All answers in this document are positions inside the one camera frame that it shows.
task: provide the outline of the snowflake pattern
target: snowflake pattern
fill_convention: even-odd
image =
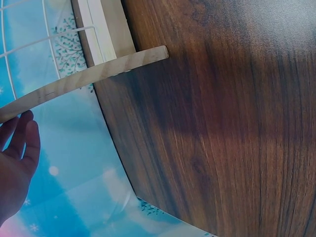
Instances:
[[[31,201],[29,199],[25,199],[24,203],[25,206],[31,205]]]
[[[34,231],[34,232],[37,232],[39,230],[39,227],[36,224],[31,224],[30,225],[30,230]]]

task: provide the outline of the hand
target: hand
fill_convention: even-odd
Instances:
[[[13,131],[11,142],[3,151]],[[31,111],[23,113],[20,118],[5,122],[0,127],[0,226],[23,205],[39,157],[39,127],[33,121]]]

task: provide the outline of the wooden board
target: wooden board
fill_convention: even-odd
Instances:
[[[54,99],[60,95],[79,89],[91,83],[128,72],[137,67],[141,67],[153,62],[168,58],[166,46],[160,46],[112,61],[88,68],[81,72],[72,74],[63,79],[43,86],[12,103],[0,108],[0,123],[8,121],[17,115],[34,108],[42,103]]]
[[[95,27],[79,34],[88,65],[136,52],[120,0],[72,0],[72,5],[78,28]]]
[[[315,236],[316,2],[122,2],[171,55],[95,87],[136,194],[219,236]]]

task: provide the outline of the dark brown wood panel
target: dark brown wood panel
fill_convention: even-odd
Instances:
[[[95,85],[136,194],[219,236],[316,234],[316,2],[124,0],[170,59]]]

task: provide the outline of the finger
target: finger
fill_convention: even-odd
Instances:
[[[26,126],[26,149],[21,162],[26,172],[33,177],[40,158],[40,133],[35,121],[30,121]]]
[[[14,159],[21,159],[25,144],[25,129],[29,121],[33,119],[31,111],[24,112],[16,125],[16,129],[12,136],[11,142],[4,153]]]
[[[19,118],[15,117],[8,122],[2,124],[2,126],[0,127],[0,152],[3,150],[6,142],[16,128],[18,120]]]

